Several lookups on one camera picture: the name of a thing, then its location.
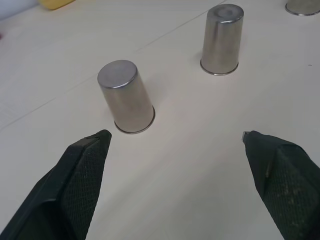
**yellow object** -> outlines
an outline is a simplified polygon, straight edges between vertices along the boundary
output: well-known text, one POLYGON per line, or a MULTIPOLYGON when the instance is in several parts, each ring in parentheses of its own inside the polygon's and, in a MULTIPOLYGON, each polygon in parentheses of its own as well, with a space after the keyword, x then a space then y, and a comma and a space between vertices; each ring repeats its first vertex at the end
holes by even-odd
POLYGON ((38 0, 38 2, 47 9, 55 10, 61 8, 74 0, 38 0))

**white table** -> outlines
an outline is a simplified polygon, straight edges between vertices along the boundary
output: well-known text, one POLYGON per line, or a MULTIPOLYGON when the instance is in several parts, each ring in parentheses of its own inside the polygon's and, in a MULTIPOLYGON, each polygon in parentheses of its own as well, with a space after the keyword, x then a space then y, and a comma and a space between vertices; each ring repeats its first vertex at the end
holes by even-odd
POLYGON ((68 145, 107 129, 88 240, 281 240, 241 136, 295 142, 320 165, 320 14, 228 1, 244 9, 239 68, 212 76, 200 68, 201 13, 219 1, 75 3, 0 22, 9 39, 20 36, 0 41, 1 104, 14 109, 0 112, 0 227, 68 145), (39 35, 48 29, 51 37, 39 35), (156 110, 136 135, 116 129, 97 83, 100 68, 121 58, 138 66, 156 110))

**stainless steel cup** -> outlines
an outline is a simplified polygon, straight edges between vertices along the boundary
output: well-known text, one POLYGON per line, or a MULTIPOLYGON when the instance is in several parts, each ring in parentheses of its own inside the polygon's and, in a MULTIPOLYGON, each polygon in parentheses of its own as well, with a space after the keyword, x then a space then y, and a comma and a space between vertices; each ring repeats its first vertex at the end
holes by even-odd
POLYGON ((320 13, 320 0, 289 0, 285 9, 293 15, 315 15, 320 13))
POLYGON ((200 62, 207 73, 227 75, 237 69, 243 20, 243 9, 234 4, 209 10, 200 62))
POLYGON ((133 62, 113 61, 100 70, 97 78, 121 132, 137 134, 150 127, 156 112, 133 62))

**metal cup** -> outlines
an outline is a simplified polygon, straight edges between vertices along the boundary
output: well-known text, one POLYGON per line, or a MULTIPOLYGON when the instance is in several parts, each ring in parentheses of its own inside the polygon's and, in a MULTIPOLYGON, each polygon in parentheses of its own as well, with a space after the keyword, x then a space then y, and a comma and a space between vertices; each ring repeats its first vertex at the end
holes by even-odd
POLYGON ((244 11, 234 4, 211 8, 206 17, 200 65, 213 75, 227 75, 238 67, 244 11))
POLYGON ((320 13, 320 0, 289 0, 285 9, 293 15, 315 15, 320 13))
POLYGON ((121 132, 137 134, 150 127, 156 112, 133 62, 113 61, 100 70, 97 78, 121 132))

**table surface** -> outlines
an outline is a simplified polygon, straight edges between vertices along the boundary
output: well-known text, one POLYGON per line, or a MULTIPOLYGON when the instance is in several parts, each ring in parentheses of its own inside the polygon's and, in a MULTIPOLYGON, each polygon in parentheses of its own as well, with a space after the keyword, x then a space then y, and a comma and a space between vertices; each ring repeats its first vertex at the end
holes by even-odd
POLYGON ((77 0, 0 22, 0 230, 66 147, 112 133, 88 240, 281 240, 241 142, 256 130, 320 165, 320 14, 283 0, 244 9, 238 69, 200 68, 206 11, 220 0, 77 0), (97 82, 127 59, 156 111, 119 132, 97 82))

